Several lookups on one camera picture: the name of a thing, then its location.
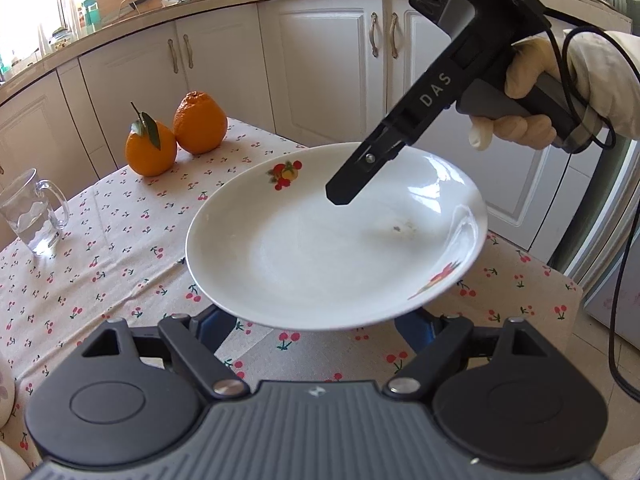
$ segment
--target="kitchen cabinet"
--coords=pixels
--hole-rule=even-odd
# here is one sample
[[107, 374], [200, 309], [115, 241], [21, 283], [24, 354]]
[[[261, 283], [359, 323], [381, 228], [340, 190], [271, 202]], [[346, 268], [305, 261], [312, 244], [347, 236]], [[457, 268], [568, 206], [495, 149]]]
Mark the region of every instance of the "kitchen cabinet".
[[84, 149], [89, 155], [95, 173], [99, 178], [104, 178], [116, 170], [116, 163], [95, 116], [78, 58], [59, 66], [56, 72]]
[[212, 96], [228, 117], [274, 132], [255, 4], [177, 20], [189, 90]]
[[258, 3], [276, 132], [307, 146], [363, 140], [385, 110], [382, 0]]
[[[398, 50], [396, 59], [386, 57], [390, 110], [449, 44], [449, 37], [407, 0], [385, 0], [385, 10], [387, 42], [395, 41]], [[394, 14], [397, 23], [392, 37]], [[470, 127], [469, 118], [452, 106], [439, 115], [415, 147], [465, 171], [487, 204], [489, 228], [529, 249], [554, 200], [569, 155], [552, 147], [535, 151], [495, 138], [487, 150], [477, 152], [468, 143]]]
[[136, 108], [172, 127], [189, 91], [173, 23], [148, 28], [80, 57], [84, 81], [111, 154], [126, 165], [124, 146]]
[[[2, 188], [22, 172], [36, 168], [40, 178], [55, 182], [67, 198], [98, 181], [56, 72], [0, 107], [0, 166], [4, 169], [0, 174]], [[2, 222], [0, 247], [14, 238]]]

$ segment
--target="water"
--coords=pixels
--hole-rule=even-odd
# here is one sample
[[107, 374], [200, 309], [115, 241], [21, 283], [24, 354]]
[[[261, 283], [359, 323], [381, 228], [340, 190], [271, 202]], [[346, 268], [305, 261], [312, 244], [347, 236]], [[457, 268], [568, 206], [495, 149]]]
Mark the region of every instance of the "water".
[[48, 253], [60, 238], [49, 218], [46, 202], [34, 202], [27, 213], [20, 215], [17, 224], [9, 222], [9, 225], [35, 254]]

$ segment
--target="tiled floor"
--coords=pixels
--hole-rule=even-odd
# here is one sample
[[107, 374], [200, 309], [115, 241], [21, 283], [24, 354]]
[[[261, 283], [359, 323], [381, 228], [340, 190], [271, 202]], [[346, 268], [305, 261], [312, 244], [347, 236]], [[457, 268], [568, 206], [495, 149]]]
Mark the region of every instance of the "tiled floor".
[[[609, 405], [609, 423], [593, 460], [600, 463], [628, 446], [640, 444], [640, 403], [627, 397], [614, 384], [607, 361], [607, 328], [581, 309], [566, 356], [602, 393]], [[640, 351], [619, 338], [616, 342], [619, 370], [636, 388], [640, 388]]]

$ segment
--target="table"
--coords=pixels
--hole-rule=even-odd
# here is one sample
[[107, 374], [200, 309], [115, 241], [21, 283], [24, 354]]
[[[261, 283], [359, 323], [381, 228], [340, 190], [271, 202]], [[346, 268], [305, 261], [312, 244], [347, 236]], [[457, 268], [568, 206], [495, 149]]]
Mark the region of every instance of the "table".
[[[184, 259], [198, 207], [236, 174], [303, 148], [230, 120], [213, 152], [178, 150], [174, 167], [157, 178], [123, 168], [71, 199], [70, 222], [52, 255], [36, 257], [18, 240], [0, 253], [1, 357], [16, 381], [12, 416], [0, 438], [27, 464], [39, 462], [23, 419], [39, 384], [105, 319], [149, 326], [208, 306]], [[524, 316], [562, 349], [581, 295], [562, 274], [489, 234], [472, 269], [429, 311], [459, 312], [496, 326], [508, 316]], [[263, 378], [382, 382], [413, 354], [392, 322], [299, 333], [239, 319], [216, 355], [255, 387]]]

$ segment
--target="cabinet handle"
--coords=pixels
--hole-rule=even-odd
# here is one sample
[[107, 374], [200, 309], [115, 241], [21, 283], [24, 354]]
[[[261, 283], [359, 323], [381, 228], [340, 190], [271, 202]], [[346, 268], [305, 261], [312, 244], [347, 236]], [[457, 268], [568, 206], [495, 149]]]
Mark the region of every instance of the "cabinet handle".
[[174, 74], [177, 74], [178, 73], [178, 56], [175, 55], [174, 40], [169, 39], [167, 43], [169, 44], [169, 50], [171, 51], [171, 58], [174, 60]]
[[394, 12], [391, 14], [391, 31], [389, 35], [391, 36], [391, 56], [394, 59], [398, 59], [398, 49], [396, 48], [396, 25], [398, 24], [398, 15]]
[[187, 55], [189, 56], [189, 68], [193, 68], [193, 50], [191, 50], [191, 43], [189, 43], [189, 37], [185, 34], [183, 37], [184, 44], [187, 46]]
[[376, 38], [373, 33], [376, 30], [376, 23], [378, 22], [378, 15], [375, 12], [371, 13], [371, 28], [369, 29], [369, 42], [371, 43], [371, 53], [373, 57], [378, 57], [378, 48], [376, 47]]

